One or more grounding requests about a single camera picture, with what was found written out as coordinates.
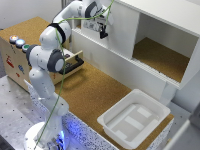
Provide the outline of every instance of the white robotic arm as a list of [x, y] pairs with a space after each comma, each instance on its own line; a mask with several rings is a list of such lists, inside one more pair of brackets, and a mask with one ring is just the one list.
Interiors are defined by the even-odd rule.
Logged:
[[[35, 137], [35, 141], [39, 142], [38, 149], [57, 150], [55, 147], [49, 147], [49, 143], [56, 141], [63, 130], [62, 116], [68, 113], [68, 103], [55, 93], [55, 87], [49, 77], [48, 72], [59, 72], [64, 65], [64, 58], [61, 53], [60, 42], [64, 43], [71, 35], [69, 23], [64, 20], [71, 17], [91, 18], [99, 15], [98, 18], [89, 20], [88, 23], [95, 24], [95, 28], [90, 29], [100, 32], [100, 37], [107, 36], [105, 33], [105, 22], [107, 20], [108, 11], [102, 14], [106, 9], [100, 3], [100, 0], [83, 0], [73, 1], [65, 9], [63, 9], [40, 35], [41, 46], [31, 45], [26, 52], [26, 57], [32, 69], [29, 73], [30, 81], [39, 96], [40, 102], [46, 106], [49, 112], [52, 112], [51, 118], [46, 122]], [[108, 23], [112, 24], [112, 15], [108, 17]], [[65, 140], [61, 139], [63, 144], [60, 149], [66, 149]]]

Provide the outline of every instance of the white plastic tray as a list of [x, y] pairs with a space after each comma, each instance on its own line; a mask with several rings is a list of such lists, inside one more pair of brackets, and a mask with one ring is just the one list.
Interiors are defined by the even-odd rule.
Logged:
[[137, 148], [170, 109], [135, 89], [98, 118], [105, 133], [126, 149]]

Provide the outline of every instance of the brown work surface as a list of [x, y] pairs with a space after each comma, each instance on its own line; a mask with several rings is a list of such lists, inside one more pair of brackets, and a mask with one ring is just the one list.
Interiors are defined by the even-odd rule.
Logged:
[[24, 39], [27, 44], [40, 45], [40, 34], [49, 25], [49, 23], [40, 17], [32, 18], [28, 21], [21, 22], [10, 28], [6, 28], [0, 31], [0, 36], [9, 42], [9, 38], [12, 35], [19, 35], [20, 39]]
[[133, 57], [178, 82], [181, 82], [190, 60], [149, 38], [135, 45]]
[[[131, 90], [126, 86], [85, 63], [80, 71], [65, 79], [61, 96], [69, 103], [72, 113], [122, 150], [121, 146], [105, 134], [97, 118], [129, 92]], [[137, 150], [145, 150], [172, 119], [173, 115], [169, 115]]]

